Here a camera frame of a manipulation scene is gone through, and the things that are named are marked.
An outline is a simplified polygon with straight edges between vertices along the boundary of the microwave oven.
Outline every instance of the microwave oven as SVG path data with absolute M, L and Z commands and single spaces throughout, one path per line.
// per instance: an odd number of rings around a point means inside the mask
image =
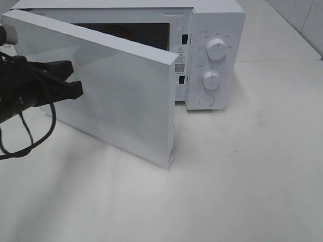
M 72 61 L 84 95 L 58 119 L 166 167 L 175 101 L 225 107 L 244 19 L 234 0 L 20 0 L 3 14 L 19 55 Z

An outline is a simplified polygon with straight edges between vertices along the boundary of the timer knob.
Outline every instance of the timer knob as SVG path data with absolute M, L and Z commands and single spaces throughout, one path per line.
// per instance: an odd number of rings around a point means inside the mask
M 218 72 L 207 72 L 203 75 L 202 81 L 205 89 L 213 90 L 220 85 L 220 74 Z
M 213 39 L 207 44 L 206 50 L 210 59 L 222 59 L 226 55 L 227 44 L 222 39 Z

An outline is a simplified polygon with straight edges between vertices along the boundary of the qr code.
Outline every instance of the qr code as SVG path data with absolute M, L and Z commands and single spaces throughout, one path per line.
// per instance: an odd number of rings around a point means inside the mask
M 185 70 L 185 64 L 175 64 L 175 72 L 183 73 Z

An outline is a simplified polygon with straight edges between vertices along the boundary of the open microwave door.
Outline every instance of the open microwave door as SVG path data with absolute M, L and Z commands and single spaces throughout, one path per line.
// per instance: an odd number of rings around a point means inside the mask
M 84 95 L 55 104 L 58 119 L 168 167 L 176 54 L 25 11 L 3 14 L 29 61 L 69 60 Z M 41 108 L 50 114 L 48 106 Z

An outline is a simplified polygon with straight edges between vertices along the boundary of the power knob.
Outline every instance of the power knob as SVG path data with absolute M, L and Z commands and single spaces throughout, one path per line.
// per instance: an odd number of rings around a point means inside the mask
M 220 85 L 221 78 L 218 72 L 207 72 L 202 77 L 203 86 L 205 89 L 213 90 Z
M 227 52 L 227 44 L 222 39 L 213 39 L 206 45 L 207 55 L 210 59 L 222 59 Z

